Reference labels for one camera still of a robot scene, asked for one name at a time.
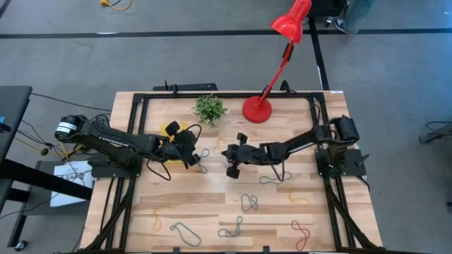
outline white paper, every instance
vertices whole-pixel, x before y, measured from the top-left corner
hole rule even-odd
[[[84,185],[88,188],[93,188],[93,178],[91,176],[91,166],[88,164],[88,161],[82,162],[71,162],[65,163],[62,166],[56,166],[54,170],[54,175],[66,179],[68,181],[72,181],[74,183]],[[57,192],[52,191],[52,198],[50,200],[50,207],[59,207],[62,205],[74,204],[76,202],[85,201],[82,198],[75,198],[70,195],[58,194]]]

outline red desk lamp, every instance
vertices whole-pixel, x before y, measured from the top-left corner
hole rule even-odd
[[[280,68],[270,82],[270,85],[265,88],[261,96],[250,97],[243,104],[242,113],[248,121],[252,123],[263,123],[270,118],[271,104],[266,98],[282,73],[284,66],[290,60],[292,50],[294,49],[294,42],[300,43],[302,39],[302,20],[306,17],[310,8],[311,0],[295,0],[287,14],[280,16],[270,24],[274,30],[289,38],[290,43],[285,48]]]

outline lamp shade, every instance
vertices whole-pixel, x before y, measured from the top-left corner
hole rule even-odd
[[[311,0],[295,0],[289,12],[275,19],[270,26],[296,43],[302,40],[302,20],[311,8]]]

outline black desk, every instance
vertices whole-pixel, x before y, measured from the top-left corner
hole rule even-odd
[[[93,192],[90,188],[48,174],[51,172],[46,173],[6,159],[8,149],[30,101],[31,90],[30,86],[0,86],[0,116],[6,117],[4,124],[11,128],[10,131],[0,132],[0,211],[3,210],[6,200],[22,202],[23,205],[20,210],[26,210],[30,206],[27,206],[27,202],[32,200],[34,195],[37,195],[33,195],[31,187],[28,190],[12,188],[14,181],[85,200],[91,199]],[[27,215],[23,212],[18,213],[8,247],[15,247],[19,243],[26,217]]]

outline lamp base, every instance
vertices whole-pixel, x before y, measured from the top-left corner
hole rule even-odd
[[[246,99],[243,103],[242,113],[245,118],[252,123],[263,123],[270,118],[271,104],[268,100],[263,100],[261,105],[257,107],[259,96],[253,96]]]

